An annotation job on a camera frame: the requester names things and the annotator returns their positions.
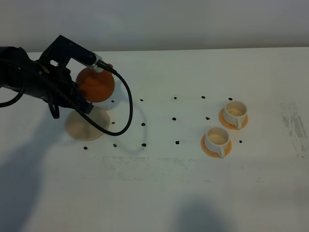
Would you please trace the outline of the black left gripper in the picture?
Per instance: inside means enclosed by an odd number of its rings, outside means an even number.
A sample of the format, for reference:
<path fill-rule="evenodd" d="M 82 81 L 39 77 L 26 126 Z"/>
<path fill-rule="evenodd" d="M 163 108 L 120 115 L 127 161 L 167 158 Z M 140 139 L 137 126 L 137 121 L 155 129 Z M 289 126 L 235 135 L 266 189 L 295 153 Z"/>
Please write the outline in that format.
<path fill-rule="evenodd" d="M 70 76 L 67 68 L 69 59 L 58 62 L 56 66 L 48 60 L 38 59 L 36 64 L 44 71 L 44 80 L 47 85 L 47 103 L 50 113 L 54 119 L 60 117 L 60 107 L 75 109 L 78 108 L 85 114 L 93 109 L 93 104 L 79 96 L 77 85 Z"/>

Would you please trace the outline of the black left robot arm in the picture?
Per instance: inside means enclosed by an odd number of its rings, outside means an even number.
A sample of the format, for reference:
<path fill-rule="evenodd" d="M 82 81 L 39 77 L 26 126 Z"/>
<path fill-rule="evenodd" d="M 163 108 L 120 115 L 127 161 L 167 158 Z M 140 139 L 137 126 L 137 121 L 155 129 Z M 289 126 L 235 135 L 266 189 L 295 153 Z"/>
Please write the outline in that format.
<path fill-rule="evenodd" d="M 58 62 L 57 66 L 50 61 L 46 58 L 31 60 L 21 47 L 1 47 L 0 86 L 17 92 L 11 100 L 1 101 L 1 108 L 29 95 L 46 102 L 54 119 L 60 117 L 60 107 L 89 114 L 94 106 L 78 91 L 70 70 L 66 68 L 68 60 Z"/>

